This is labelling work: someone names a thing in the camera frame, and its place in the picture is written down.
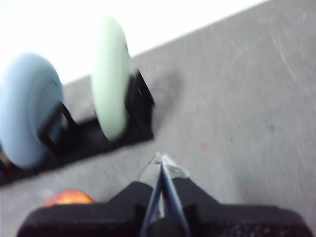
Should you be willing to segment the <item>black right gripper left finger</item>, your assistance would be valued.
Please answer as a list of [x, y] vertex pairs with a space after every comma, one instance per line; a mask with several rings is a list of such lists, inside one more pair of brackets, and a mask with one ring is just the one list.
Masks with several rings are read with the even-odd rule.
[[32, 211], [18, 231], [19, 237], [118, 237], [139, 234], [154, 186], [162, 154], [156, 153], [131, 182], [107, 202], [67, 203]]

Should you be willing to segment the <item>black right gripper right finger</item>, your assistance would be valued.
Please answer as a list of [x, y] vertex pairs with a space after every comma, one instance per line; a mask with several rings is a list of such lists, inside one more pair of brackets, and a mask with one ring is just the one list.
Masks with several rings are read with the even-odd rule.
[[297, 212], [274, 205], [224, 204], [208, 194], [169, 155], [161, 167], [185, 230], [193, 237], [307, 237]]

